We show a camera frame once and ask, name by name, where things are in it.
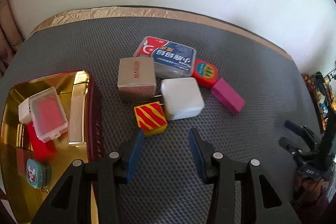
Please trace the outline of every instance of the gray textured mat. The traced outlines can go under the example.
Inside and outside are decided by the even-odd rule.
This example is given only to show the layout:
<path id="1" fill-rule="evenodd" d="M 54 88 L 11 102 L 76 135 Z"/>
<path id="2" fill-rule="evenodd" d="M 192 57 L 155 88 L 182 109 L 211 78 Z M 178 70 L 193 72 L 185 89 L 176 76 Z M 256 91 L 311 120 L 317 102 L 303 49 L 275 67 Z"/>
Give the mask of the gray textured mat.
<path id="1" fill-rule="evenodd" d="M 228 31 L 158 18 L 95 19 L 39 31 L 21 46 L 1 80 L 0 108 L 14 84 L 89 70 L 102 93 L 105 148 L 113 151 L 135 127 L 132 105 L 122 104 L 117 93 L 119 59 L 132 56 L 148 35 L 196 48 L 197 58 L 217 66 L 246 105 L 233 117 L 201 89 L 205 109 L 198 117 L 170 122 L 165 133 L 147 138 L 135 179 L 121 187 L 126 223 L 206 223 L 212 187 L 197 176 L 190 127 L 234 160 L 258 158 L 290 199 L 295 164 L 278 139 L 293 136 L 283 127 L 286 119 L 319 131 L 308 90 L 293 61 Z"/>

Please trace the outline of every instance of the pink eraser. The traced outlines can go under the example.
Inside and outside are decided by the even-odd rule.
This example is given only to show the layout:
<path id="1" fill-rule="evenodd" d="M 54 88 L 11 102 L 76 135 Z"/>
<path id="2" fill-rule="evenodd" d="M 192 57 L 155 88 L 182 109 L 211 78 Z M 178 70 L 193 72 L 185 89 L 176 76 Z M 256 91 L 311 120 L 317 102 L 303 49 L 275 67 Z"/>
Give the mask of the pink eraser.
<path id="1" fill-rule="evenodd" d="M 245 100 L 240 97 L 239 94 L 224 81 L 223 78 L 218 80 L 218 82 L 211 88 L 210 92 L 232 114 L 240 112 L 245 105 Z"/>

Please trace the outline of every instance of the curtain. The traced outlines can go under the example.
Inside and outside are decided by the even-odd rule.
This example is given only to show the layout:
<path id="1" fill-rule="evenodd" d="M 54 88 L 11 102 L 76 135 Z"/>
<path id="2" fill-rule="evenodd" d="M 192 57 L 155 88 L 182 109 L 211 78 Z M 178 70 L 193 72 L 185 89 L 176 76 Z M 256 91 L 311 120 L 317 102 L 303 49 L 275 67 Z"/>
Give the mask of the curtain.
<path id="1" fill-rule="evenodd" d="M 0 0 L 0 78 L 13 59 L 23 39 L 14 23 L 7 0 Z"/>

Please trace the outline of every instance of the white block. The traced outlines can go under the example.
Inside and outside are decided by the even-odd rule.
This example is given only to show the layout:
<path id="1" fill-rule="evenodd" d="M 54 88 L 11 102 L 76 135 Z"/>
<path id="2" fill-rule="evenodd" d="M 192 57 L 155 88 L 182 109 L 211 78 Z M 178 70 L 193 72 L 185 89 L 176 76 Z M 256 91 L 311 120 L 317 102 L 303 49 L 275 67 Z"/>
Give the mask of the white block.
<path id="1" fill-rule="evenodd" d="M 195 78 L 162 80 L 161 93 L 168 121 L 195 117 L 204 108 L 203 97 Z"/>
<path id="2" fill-rule="evenodd" d="M 29 109 L 29 98 L 19 104 L 19 121 L 23 124 L 28 124 L 32 121 L 32 116 Z"/>

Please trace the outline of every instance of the small clear plastic box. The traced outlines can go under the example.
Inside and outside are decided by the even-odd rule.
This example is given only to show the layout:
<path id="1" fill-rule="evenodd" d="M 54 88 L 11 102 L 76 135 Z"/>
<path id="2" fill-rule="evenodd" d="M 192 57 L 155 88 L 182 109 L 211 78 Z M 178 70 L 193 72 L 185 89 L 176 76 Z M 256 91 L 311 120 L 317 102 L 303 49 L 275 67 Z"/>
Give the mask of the small clear plastic box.
<path id="1" fill-rule="evenodd" d="M 68 131 L 68 120 L 56 88 L 51 87 L 29 97 L 36 136 L 46 143 Z"/>
<path id="2" fill-rule="evenodd" d="M 191 77 L 196 50 L 157 37 L 145 37 L 133 57 L 152 57 L 156 76 L 160 78 Z"/>

